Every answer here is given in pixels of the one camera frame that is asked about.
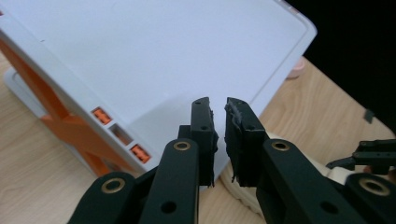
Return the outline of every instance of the orange frame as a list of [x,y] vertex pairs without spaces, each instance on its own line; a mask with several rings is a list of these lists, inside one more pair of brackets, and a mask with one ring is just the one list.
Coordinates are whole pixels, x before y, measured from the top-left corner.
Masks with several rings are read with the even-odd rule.
[[53,89],[3,40],[0,40],[0,50],[47,110],[48,114],[40,119],[59,139],[72,145],[96,175],[133,170],[85,120],[70,113]]

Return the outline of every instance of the black background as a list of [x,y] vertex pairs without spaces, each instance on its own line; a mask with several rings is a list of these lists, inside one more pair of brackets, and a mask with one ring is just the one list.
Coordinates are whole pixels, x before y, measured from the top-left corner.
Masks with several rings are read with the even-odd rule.
[[396,1],[288,2],[318,29],[304,56],[396,133]]

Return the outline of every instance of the wooden table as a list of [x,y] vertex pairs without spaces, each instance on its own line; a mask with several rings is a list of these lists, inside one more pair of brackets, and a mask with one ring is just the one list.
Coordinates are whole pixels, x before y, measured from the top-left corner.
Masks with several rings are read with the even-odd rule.
[[[0,55],[0,74],[10,67]],[[286,80],[260,116],[266,129],[326,164],[360,140],[394,138],[379,120],[308,63]],[[95,179],[0,81],[0,223],[65,223]],[[200,223],[263,223],[221,181],[200,196]]]

